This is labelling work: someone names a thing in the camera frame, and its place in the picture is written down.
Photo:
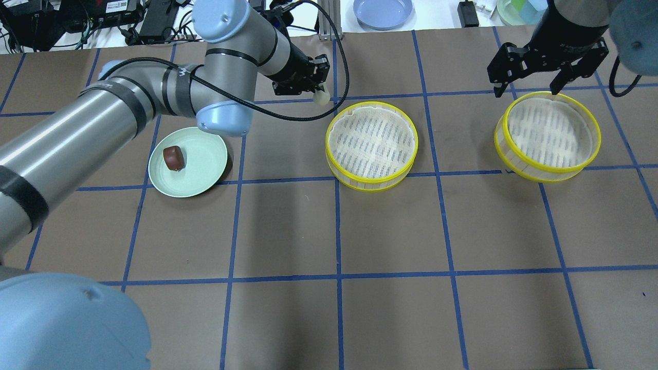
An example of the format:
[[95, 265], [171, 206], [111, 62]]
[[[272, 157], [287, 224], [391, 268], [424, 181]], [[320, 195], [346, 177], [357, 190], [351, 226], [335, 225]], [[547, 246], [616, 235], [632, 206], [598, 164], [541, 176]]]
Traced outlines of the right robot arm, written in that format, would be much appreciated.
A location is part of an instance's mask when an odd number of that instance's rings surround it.
[[494, 95], [500, 98], [509, 84], [537, 72], [557, 72], [549, 85], [553, 95], [576, 78], [590, 77], [609, 54], [604, 33], [616, 48], [609, 80], [613, 96], [627, 94], [613, 87], [619, 65], [635, 73], [631, 87], [641, 77], [656, 76], [656, 1], [549, 1], [529, 42], [502, 44], [487, 66]]

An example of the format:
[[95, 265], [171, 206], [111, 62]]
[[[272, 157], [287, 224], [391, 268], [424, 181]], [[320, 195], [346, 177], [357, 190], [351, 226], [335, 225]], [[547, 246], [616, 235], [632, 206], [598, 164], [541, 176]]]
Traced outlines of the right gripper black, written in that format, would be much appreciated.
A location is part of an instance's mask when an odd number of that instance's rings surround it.
[[609, 47], [602, 38], [585, 47], [531, 43], [519, 47], [506, 42], [487, 66], [487, 75], [493, 83], [493, 93], [500, 98], [518, 79], [533, 73], [557, 71], [550, 83], [550, 92], [556, 96], [574, 80], [594, 75], [608, 54]]

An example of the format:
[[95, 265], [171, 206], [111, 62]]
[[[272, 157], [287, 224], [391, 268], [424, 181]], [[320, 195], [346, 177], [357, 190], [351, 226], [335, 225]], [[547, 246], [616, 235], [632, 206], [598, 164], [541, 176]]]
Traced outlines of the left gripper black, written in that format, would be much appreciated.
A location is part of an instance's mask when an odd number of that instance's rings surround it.
[[326, 93], [326, 78], [330, 68], [326, 54], [315, 58], [305, 54], [290, 54], [282, 70], [271, 77], [273, 93], [277, 96], [298, 96], [303, 92]]

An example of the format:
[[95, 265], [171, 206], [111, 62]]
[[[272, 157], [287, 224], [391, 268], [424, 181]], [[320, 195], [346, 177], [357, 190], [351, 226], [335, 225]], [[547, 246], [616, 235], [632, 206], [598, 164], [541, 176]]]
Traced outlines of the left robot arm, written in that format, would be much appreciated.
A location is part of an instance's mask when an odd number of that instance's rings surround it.
[[[277, 95], [324, 89], [329, 61], [306, 56], [273, 15], [247, 1], [197, 1], [202, 65], [155, 57], [110, 62], [70, 105], [2, 146], [2, 253], [47, 216], [158, 115], [195, 119], [197, 131], [243, 137], [260, 73]], [[147, 321], [125, 293], [63, 272], [2, 266], [2, 369], [149, 369]]]

